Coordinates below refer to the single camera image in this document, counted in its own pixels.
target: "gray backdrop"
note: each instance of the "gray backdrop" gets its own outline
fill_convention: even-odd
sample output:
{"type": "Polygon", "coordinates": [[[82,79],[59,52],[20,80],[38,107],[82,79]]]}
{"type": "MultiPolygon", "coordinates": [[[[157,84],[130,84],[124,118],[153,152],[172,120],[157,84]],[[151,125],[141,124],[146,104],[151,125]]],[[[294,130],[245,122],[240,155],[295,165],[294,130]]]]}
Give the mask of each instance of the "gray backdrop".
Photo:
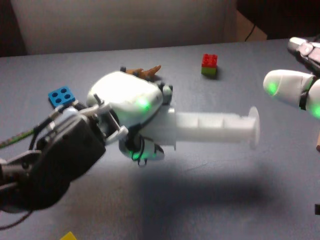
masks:
{"type": "MultiPolygon", "coordinates": [[[[0,59],[0,136],[6,139],[43,120],[48,93],[68,85],[85,101],[103,75],[162,65],[173,84],[177,111],[247,115],[261,121],[258,148],[247,144],[178,143],[163,162],[146,168],[125,158],[117,144],[74,182],[50,209],[35,212],[0,239],[319,239],[319,122],[307,112],[272,100],[263,89],[271,70],[305,71],[287,53],[288,40],[226,43],[0,59]],[[218,76],[200,74],[204,53],[218,55],[218,76]]],[[[1,151],[9,158],[28,141],[1,151]]],[[[0,224],[20,214],[0,213],[0,224]]]]}

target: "blue-gray tabletop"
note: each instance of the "blue-gray tabletop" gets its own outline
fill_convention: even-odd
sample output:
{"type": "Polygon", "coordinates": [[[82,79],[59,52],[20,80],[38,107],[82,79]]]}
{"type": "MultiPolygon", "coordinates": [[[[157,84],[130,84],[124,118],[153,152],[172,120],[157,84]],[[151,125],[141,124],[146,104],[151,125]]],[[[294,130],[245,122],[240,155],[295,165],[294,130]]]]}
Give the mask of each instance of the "blue-gray tabletop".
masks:
{"type": "MultiPolygon", "coordinates": [[[[287,39],[105,52],[0,58],[0,136],[9,138],[52,110],[48,93],[69,86],[85,102],[105,74],[162,65],[176,111],[260,115],[256,150],[249,145],[178,142],[165,160],[139,168],[108,146],[105,155],[53,207],[0,232],[0,239],[58,240],[301,240],[320,238],[319,121],[271,99],[265,75],[307,72],[287,52],[287,39]],[[203,54],[218,55],[217,79],[201,75],[203,54]]],[[[8,147],[8,159],[29,141],[8,147]]],[[[0,224],[21,214],[0,213],[0,224]]]]}

